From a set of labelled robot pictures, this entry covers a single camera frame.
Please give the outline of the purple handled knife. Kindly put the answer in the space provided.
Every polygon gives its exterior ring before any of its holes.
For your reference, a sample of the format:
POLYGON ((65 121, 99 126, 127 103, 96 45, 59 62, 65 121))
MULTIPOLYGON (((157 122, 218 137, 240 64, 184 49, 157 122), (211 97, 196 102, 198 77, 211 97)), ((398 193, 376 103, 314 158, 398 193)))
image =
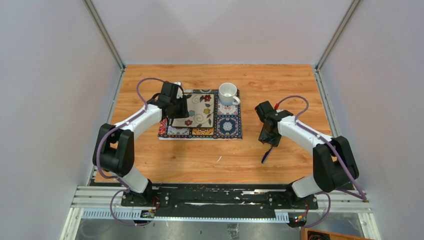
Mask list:
POLYGON ((266 160, 268 159, 268 157, 270 156, 270 154, 271 154, 271 152, 272 152, 272 150, 274 149, 274 147, 273 146, 271 146, 270 148, 269 148, 269 150, 267 150, 266 152, 265 152, 265 154, 263 155, 263 157, 262 157, 262 159, 261 159, 261 163, 262 164, 264 164, 265 162, 266 162, 266 160))

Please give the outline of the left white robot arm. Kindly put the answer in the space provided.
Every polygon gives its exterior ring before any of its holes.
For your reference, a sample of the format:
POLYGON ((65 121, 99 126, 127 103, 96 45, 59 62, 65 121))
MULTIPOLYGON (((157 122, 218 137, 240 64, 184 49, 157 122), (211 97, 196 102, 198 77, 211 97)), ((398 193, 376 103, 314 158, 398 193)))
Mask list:
POLYGON ((162 120, 184 119, 189 112, 181 82, 163 81, 160 92, 141 100, 141 109, 130 117, 99 128, 92 163, 103 178, 118 180, 134 193, 135 202, 146 207, 153 201, 152 183, 135 167, 135 141, 162 120))

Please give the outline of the aluminium frame rail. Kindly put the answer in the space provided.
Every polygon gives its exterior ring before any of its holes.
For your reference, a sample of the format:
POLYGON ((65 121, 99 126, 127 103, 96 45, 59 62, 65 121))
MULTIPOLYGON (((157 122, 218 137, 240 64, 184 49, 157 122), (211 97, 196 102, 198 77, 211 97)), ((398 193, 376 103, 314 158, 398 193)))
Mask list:
POLYGON ((330 213, 370 214, 368 201, 333 191, 297 203, 284 200, 285 189, 252 185, 182 184, 153 187, 143 202, 119 186, 79 186, 71 206, 83 219, 310 224, 330 213))

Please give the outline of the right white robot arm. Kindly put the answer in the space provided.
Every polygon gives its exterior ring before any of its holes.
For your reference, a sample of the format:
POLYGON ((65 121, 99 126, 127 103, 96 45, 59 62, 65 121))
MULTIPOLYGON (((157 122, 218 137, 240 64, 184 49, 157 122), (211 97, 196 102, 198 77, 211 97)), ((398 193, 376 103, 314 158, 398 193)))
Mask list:
POLYGON ((258 140, 276 148, 283 137, 289 138, 312 155, 312 174, 288 185, 286 204, 298 209, 309 197, 330 193, 346 184, 353 184, 359 169, 349 141, 314 130, 287 110, 277 110, 269 101, 260 103, 255 112, 263 126, 258 140))

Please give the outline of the square floral plate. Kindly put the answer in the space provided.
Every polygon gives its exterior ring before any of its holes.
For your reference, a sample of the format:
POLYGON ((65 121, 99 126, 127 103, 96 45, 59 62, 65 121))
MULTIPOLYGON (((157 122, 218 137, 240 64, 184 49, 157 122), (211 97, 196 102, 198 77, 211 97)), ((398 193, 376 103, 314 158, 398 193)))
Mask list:
POLYGON ((187 96, 188 117, 176 118, 174 128, 212 128, 215 119, 215 96, 212 93, 189 93, 187 96))

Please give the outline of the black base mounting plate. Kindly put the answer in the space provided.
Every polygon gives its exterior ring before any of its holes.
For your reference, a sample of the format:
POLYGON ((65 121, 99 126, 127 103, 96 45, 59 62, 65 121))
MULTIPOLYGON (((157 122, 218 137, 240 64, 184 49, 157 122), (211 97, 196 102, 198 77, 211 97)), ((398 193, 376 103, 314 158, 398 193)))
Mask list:
POLYGON ((271 219, 277 210, 304 214, 317 210, 314 195, 288 196, 287 184, 154 183, 148 198, 124 193, 123 207, 151 207, 159 217, 271 219))

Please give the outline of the colourful patterned placemat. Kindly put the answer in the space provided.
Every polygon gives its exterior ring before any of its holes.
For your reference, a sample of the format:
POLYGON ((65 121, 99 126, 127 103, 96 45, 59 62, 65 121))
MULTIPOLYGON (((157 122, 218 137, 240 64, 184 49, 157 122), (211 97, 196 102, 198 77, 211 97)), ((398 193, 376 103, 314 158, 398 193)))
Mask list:
POLYGON ((212 93, 214 100, 214 123, 212 128, 172 127, 167 119, 162 120, 158 129, 159 140, 241 140, 242 118, 239 105, 222 105, 217 89, 186 89, 189 93, 212 93))

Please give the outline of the white mug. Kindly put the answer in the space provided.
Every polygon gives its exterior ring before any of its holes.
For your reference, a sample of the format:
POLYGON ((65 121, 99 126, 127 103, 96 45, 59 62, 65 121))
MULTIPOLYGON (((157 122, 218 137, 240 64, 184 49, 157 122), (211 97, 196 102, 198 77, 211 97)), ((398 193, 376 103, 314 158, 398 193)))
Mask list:
POLYGON ((218 88, 218 97, 221 104, 224 106, 240 105, 241 100, 237 97, 237 91, 237 87, 230 82, 221 84, 218 88))

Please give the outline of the orange wooden box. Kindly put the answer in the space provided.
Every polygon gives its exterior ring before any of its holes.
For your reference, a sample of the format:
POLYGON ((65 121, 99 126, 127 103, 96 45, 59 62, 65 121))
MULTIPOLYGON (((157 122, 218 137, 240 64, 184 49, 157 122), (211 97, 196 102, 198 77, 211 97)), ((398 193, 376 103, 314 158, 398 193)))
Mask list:
POLYGON ((367 240, 367 238, 340 234, 335 232, 321 231, 312 228, 304 228, 300 234, 301 240, 367 240))

